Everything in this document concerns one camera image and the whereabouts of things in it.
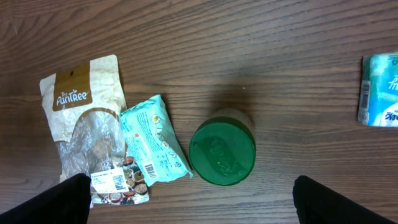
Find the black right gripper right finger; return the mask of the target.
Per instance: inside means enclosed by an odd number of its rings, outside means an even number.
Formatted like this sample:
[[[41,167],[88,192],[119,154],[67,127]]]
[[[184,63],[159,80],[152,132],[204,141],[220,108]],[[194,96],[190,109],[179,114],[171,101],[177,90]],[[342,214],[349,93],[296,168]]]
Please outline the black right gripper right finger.
[[[300,224],[394,224],[305,175],[295,180],[292,194]]]

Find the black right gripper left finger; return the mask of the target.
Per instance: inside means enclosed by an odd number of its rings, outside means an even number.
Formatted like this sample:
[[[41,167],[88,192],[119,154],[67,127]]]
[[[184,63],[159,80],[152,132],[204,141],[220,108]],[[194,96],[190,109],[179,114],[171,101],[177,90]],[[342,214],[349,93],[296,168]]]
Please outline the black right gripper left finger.
[[[90,183],[87,175],[74,175],[1,214],[1,223],[86,224],[91,204]]]

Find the brown snack pouch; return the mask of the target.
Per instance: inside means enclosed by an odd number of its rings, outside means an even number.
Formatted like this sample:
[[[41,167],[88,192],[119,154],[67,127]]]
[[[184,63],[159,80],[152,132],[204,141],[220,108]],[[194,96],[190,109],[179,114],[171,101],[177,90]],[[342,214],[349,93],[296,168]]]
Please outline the brown snack pouch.
[[[60,181],[88,176],[92,204],[149,201],[148,187],[121,131],[120,114],[127,106],[117,56],[54,73],[42,79],[39,88],[62,163]]]

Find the green tissue canister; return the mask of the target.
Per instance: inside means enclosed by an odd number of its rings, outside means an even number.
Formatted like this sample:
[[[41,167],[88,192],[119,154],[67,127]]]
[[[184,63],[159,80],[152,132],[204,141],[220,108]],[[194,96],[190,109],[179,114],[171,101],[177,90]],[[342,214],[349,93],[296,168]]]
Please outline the green tissue canister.
[[[188,158],[196,173],[211,184],[242,182],[256,161],[254,126],[249,116],[232,108],[216,111],[195,131]]]

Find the teal snack packet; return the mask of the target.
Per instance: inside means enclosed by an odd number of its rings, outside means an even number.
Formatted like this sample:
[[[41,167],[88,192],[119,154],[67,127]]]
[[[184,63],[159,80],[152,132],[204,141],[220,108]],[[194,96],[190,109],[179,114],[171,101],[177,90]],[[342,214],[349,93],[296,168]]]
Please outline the teal snack packet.
[[[148,186],[186,175],[193,177],[160,95],[123,111],[120,124],[129,152]]]

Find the teal tissue pack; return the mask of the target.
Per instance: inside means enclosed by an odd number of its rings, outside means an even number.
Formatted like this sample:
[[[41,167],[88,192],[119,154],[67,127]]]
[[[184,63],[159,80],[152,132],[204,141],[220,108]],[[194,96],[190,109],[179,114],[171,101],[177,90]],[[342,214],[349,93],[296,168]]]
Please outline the teal tissue pack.
[[[363,57],[358,122],[397,127],[397,53]]]

